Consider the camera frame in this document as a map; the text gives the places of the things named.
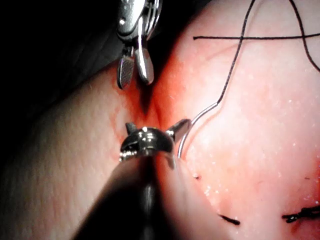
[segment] dark background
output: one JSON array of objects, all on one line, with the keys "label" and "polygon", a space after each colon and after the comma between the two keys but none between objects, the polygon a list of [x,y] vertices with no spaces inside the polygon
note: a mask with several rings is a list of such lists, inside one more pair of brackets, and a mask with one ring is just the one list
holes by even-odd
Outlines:
[{"label": "dark background", "polygon": [[[208,2],[163,0],[156,36],[148,42],[155,77],[177,34]],[[10,161],[46,109],[120,56],[118,3],[15,2],[2,8],[2,160]]]}]

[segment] metal instrument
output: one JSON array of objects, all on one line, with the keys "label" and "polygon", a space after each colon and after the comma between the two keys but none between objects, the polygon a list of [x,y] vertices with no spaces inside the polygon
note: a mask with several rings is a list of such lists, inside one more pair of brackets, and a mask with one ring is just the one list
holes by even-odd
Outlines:
[{"label": "metal instrument", "polygon": [[158,22],[162,0],[121,0],[118,9],[117,35],[124,43],[117,70],[117,84],[126,89],[132,80],[135,62],[141,80],[154,81],[154,66],[147,49]]}]

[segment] skin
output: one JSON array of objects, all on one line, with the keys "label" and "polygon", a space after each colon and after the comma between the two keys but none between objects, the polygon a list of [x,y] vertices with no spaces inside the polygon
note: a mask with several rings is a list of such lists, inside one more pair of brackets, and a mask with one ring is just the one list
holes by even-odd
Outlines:
[{"label": "skin", "polygon": [[[305,34],[319,33],[320,2],[295,2]],[[147,108],[137,76],[126,92],[118,89],[115,62],[49,109],[0,179],[1,239],[70,239],[118,165],[125,122],[166,129],[215,102],[238,41],[192,37],[239,36],[249,3],[212,2],[188,24]],[[245,35],[301,33],[288,1],[258,0]],[[307,45],[320,66],[320,38]],[[231,239],[319,235],[319,219],[281,219],[320,202],[319,89],[301,39],[243,42],[223,102],[192,129],[181,160],[186,178],[201,176],[193,196],[212,214],[242,222],[222,222]]]}]

